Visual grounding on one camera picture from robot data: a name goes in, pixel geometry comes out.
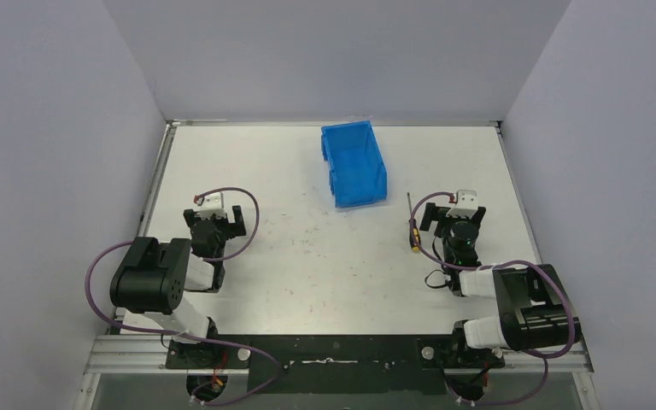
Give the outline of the black yellow handled screwdriver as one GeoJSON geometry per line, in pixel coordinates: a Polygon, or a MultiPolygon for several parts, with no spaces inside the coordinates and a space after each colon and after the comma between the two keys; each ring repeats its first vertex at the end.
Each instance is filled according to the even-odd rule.
{"type": "Polygon", "coordinates": [[[416,229],[416,221],[415,218],[413,217],[413,204],[412,204],[411,194],[409,192],[407,193],[407,205],[409,209],[409,219],[408,219],[409,244],[411,246],[412,251],[414,253],[418,253],[421,240],[420,240],[419,232],[416,229]]]}

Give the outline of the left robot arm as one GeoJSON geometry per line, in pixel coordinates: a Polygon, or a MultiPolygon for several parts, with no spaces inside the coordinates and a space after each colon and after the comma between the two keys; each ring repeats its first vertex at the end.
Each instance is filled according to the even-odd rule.
{"type": "Polygon", "coordinates": [[[116,307],[174,331],[168,347],[170,368],[207,368],[226,361],[226,348],[210,338],[218,334],[216,324],[185,295],[221,289],[226,243],[246,234],[241,207],[234,205],[231,211],[228,217],[220,205],[186,209],[189,238],[161,243],[154,237],[136,237],[112,278],[110,300],[116,307]]]}

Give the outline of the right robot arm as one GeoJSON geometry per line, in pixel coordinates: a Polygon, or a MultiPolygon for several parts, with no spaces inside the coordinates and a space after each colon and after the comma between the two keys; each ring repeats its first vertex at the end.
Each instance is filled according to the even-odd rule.
{"type": "Polygon", "coordinates": [[[413,229],[414,234],[433,230],[441,240],[442,250],[433,256],[442,263],[444,288],[458,297],[497,304],[494,315],[458,322],[459,335],[447,342],[448,358],[468,366],[491,349],[530,351],[538,357],[542,348],[564,349],[579,342],[580,319],[553,265],[486,265],[478,259],[476,242],[485,213],[478,207],[458,214],[453,207],[429,202],[413,229]]]}

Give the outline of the blue plastic storage bin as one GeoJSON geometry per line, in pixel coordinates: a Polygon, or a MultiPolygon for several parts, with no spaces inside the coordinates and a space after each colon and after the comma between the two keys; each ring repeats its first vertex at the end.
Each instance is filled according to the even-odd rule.
{"type": "Polygon", "coordinates": [[[323,126],[320,142],[336,207],[354,208],[387,199],[387,170],[370,121],[323,126]]]}

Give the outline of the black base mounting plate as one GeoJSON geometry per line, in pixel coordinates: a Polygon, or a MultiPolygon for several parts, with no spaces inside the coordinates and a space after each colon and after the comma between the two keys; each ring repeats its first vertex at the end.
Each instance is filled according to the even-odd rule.
{"type": "Polygon", "coordinates": [[[443,395],[446,385],[477,393],[489,369],[505,361],[468,348],[458,335],[222,335],[223,345],[172,341],[170,370],[245,371],[253,389],[275,377],[265,394],[443,395]]]}

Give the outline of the aluminium front rail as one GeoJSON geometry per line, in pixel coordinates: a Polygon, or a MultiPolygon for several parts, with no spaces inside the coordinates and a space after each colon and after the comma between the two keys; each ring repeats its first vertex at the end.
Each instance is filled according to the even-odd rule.
{"type": "MultiPolygon", "coordinates": [[[[85,374],[207,374],[206,369],[169,369],[167,349],[158,336],[107,335],[94,341],[85,374]]],[[[592,373],[589,353],[582,345],[548,361],[552,372],[592,373]]]]}

